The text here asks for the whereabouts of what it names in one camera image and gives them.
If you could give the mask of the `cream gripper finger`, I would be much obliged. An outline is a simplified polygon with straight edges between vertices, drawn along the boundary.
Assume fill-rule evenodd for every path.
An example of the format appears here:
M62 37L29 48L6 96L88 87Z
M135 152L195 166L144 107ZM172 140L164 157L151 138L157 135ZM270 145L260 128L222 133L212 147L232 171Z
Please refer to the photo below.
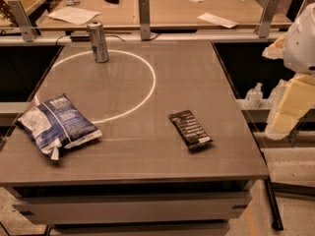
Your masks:
M288 136L299 120L315 106L315 77L296 74L278 90L269 112L265 135L272 140Z
M285 34L278 37L274 43L266 47L262 56L268 59L276 60L284 58L284 40Z

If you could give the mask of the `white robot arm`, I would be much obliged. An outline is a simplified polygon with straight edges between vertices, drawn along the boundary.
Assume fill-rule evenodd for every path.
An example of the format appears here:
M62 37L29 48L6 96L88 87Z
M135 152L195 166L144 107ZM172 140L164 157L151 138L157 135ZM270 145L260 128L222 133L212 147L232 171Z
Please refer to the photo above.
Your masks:
M269 99L272 108L265 135L272 140L288 136L300 119L315 105L315 3L308 5L288 31L263 51L269 59L283 59L294 72L279 82Z

